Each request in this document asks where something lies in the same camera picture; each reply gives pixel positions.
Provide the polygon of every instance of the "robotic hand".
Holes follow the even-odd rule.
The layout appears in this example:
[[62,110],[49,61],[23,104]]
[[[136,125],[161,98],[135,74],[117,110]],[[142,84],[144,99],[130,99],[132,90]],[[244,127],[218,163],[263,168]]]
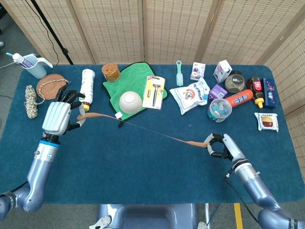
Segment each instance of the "robotic hand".
[[[225,179],[229,179],[230,174],[234,170],[250,194],[253,202],[264,208],[258,214],[258,223],[263,229],[305,229],[305,220],[292,218],[288,212],[279,206],[258,173],[229,135],[211,134],[204,142],[210,143],[207,149],[211,156],[232,161],[232,169],[226,175]],[[215,152],[212,150],[212,145],[215,142],[224,144],[223,152]]]
[[21,185],[13,191],[0,195],[0,221],[13,208],[21,208],[26,212],[34,212],[43,204],[44,189],[52,164],[60,146],[59,137],[67,131],[81,127],[85,119],[70,123],[72,109],[79,108],[80,114],[85,115],[84,106],[77,97],[85,96],[76,90],[70,90],[63,95],[66,86],[62,87],[48,108],[42,128],[42,139],[34,152],[34,160],[28,173],[28,184]]

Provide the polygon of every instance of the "green cloth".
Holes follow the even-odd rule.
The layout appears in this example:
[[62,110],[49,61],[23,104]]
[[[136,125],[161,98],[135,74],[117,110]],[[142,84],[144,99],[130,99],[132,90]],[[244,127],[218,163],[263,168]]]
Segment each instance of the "green cloth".
[[[104,82],[103,85],[106,87],[109,95],[110,102],[116,112],[121,111],[119,106],[120,97],[122,94],[128,91],[136,92],[143,101],[144,89],[146,85],[146,77],[149,75],[155,75],[151,67],[146,62],[133,63],[121,71],[121,76],[116,82]],[[167,97],[167,91],[163,92],[163,99]],[[134,114],[127,114],[123,111],[122,120],[126,120],[131,116],[145,110],[141,109]]]

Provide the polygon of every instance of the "small box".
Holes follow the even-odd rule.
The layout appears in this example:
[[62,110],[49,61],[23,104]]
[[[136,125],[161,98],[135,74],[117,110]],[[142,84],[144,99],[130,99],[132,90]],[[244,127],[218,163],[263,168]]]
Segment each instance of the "small box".
[[221,83],[225,81],[225,79],[230,75],[232,71],[231,66],[229,65],[227,60],[220,61],[218,65],[216,66],[216,69],[213,73],[216,81],[218,83]]
[[148,76],[143,95],[142,107],[160,110],[163,100],[165,79],[159,76]]
[[273,109],[276,107],[275,102],[275,81],[274,79],[261,79],[264,92],[264,108]]
[[204,63],[193,63],[193,69],[191,73],[191,80],[198,81],[201,77],[204,77],[205,64]]
[[224,98],[224,96],[228,94],[228,92],[222,88],[221,86],[219,86],[218,84],[216,84],[209,93],[209,96],[212,99],[218,99],[218,98]]

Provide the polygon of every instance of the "snack bag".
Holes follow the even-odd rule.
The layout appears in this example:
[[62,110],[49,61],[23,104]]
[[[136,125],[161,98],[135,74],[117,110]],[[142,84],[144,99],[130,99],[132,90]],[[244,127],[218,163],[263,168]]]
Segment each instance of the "snack bag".
[[276,130],[278,132],[277,114],[254,113],[258,121],[258,130]]
[[203,78],[187,87],[178,87],[170,90],[174,99],[180,107],[181,114],[191,110],[198,105],[206,105],[210,92],[209,86]]

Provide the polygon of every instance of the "bottle cap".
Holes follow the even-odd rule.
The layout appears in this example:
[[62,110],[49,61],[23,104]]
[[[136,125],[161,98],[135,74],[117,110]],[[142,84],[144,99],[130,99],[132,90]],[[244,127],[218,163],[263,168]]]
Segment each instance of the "bottle cap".
[[22,63],[24,58],[19,53],[15,53],[13,55],[13,60],[15,60],[17,63]]
[[85,111],[89,111],[90,106],[87,104],[84,104],[84,108],[85,108]]
[[255,99],[254,102],[256,105],[258,105],[259,108],[261,108],[261,109],[263,108],[263,102],[264,102],[263,98]]

